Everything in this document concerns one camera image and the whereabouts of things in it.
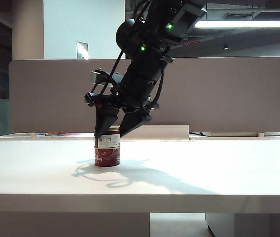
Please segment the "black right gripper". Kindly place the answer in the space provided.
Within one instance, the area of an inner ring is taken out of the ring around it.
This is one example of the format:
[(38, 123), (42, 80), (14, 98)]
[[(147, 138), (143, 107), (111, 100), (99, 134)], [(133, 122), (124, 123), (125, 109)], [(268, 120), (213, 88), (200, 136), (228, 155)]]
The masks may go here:
[(158, 89), (149, 100), (157, 81), (163, 84), (164, 65), (135, 66), (131, 64), (124, 75), (97, 69), (93, 71), (93, 89), (84, 96), (88, 106), (96, 108), (95, 138), (102, 136), (118, 119), (119, 110), (125, 115), (120, 124), (120, 137), (151, 121), (150, 110), (158, 108)]

